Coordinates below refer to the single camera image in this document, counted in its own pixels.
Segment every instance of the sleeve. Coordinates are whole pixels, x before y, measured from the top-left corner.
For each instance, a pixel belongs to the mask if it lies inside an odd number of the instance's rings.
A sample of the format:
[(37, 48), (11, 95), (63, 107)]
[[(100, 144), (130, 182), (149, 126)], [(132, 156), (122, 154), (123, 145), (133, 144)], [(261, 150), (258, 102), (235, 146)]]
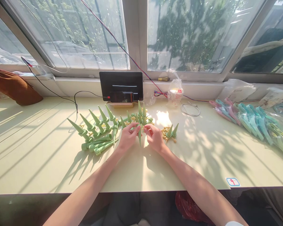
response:
[(225, 226), (243, 226), (243, 225), (236, 221), (230, 221)]

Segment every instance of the pink plastic hanger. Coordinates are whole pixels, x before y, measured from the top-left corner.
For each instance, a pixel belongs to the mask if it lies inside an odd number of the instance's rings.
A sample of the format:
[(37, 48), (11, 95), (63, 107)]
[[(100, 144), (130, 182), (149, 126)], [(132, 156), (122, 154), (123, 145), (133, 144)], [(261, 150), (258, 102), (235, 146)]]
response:
[(229, 99), (229, 98), (225, 98), (224, 100), (230, 107), (228, 108), (229, 110), (229, 114), (230, 116), (235, 119), (235, 121), (237, 122), (238, 125), (241, 126), (241, 122), (237, 119), (236, 117), (236, 113), (237, 113), (237, 109), (234, 107), (233, 102)]
[(209, 103), (215, 107), (215, 109), (216, 109), (216, 111), (217, 111), (217, 113), (218, 113), (219, 115), (221, 115), (222, 117), (224, 117), (225, 119), (227, 119), (227, 120), (230, 121), (230, 122), (232, 121), (230, 118), (228, 118), (227, 116), (225, 116), (225, 115), (222, 113), (222, 111), (219, 109), (219, 108), (221, 107), (220, 104), (217, 104), (217, 103), (216, 103), (215, 101), (213, 101), (213, 100), (210, 100)]

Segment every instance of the light green desk surface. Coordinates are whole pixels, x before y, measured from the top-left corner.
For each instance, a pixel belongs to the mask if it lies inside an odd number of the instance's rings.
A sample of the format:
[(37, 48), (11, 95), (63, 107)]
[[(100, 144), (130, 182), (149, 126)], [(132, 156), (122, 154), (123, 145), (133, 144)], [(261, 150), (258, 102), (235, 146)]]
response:
[[(101, 98), (77, 101), (79, 113), (90, 120), (88, 108), (100, 116), (100, 105), (106, 113)], [(168, 108), (166, 103), (157, 99), (146, 107), (148, 114), (159, 128), (179, 122), (177, 143), (168, 141), (167, 145), (217, 189), (229, 189), (226, 177), (237, 178), (242, 187), (283, 186), (280, 150), (223, 119), (207, 103), (197, 103), (201, 109), (198, 117), (187, 116), (179, 108)], [(137, 110), (137, 105), (128, 109), (130, 113)], [(117, 118), (126, 117), (126, 111), (112, 109)], [(47, 97), (26, 107), (9, 99), (0, 100), (0, 194), (73, 192), (111, 155), (114, 147), (100, 156), (82, 151), (84, 138), (71, 127), (67, 117), (83, 123), (79, 115), (76, 119), (74, 104), (60, 98)], [(184, 190), (181, 182), (142, 136), (142, 147), (136, 139), (102, 192), (177, 190)]]

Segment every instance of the wooden stand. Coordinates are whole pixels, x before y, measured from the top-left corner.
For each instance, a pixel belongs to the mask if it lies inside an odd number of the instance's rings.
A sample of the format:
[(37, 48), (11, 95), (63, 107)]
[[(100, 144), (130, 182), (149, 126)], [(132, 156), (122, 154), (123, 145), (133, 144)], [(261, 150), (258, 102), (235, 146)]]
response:
[(114, 108), (133, 108), (134, 103), (109, 103)]

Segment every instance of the forearm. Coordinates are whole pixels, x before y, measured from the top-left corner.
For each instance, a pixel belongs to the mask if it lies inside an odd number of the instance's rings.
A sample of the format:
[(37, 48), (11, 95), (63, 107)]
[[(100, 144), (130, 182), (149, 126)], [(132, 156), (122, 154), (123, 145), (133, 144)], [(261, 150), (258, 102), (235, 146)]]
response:
[(161, 152), (199, 208), (217, 225), (230, 221), (247, 225), (235, 208), (203, 176), (177, 158), (167, 147)]
[(47, 225), (79, 225), (98, 193), (122, 157), (124, 150), (117, 147), (112, 155), (88, 177), (50, 216)]

